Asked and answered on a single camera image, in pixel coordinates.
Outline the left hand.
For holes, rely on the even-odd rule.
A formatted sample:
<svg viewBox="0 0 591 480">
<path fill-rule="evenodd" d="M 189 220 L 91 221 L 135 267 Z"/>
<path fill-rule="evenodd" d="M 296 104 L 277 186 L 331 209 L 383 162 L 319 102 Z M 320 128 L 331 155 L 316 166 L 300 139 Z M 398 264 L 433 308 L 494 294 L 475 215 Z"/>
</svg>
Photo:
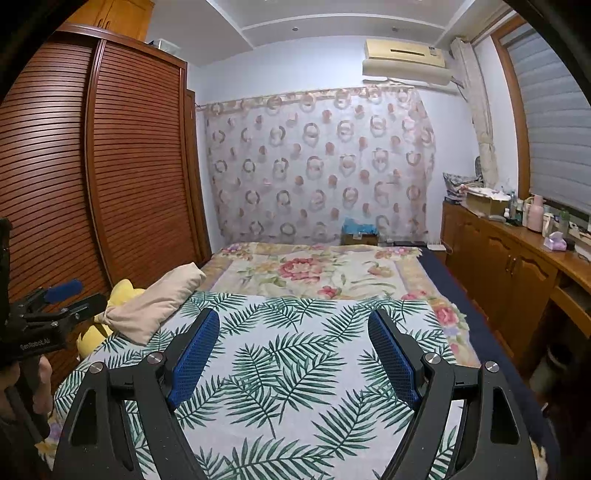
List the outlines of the left hand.
<svg viewBox="0 0 591 480">
<path fill-rule="evenodd" d="M 52 367 L 44 356 L 1 371 L 1 427 L 11 443 L 36 445 L 49 435 Z"/>
</svg>

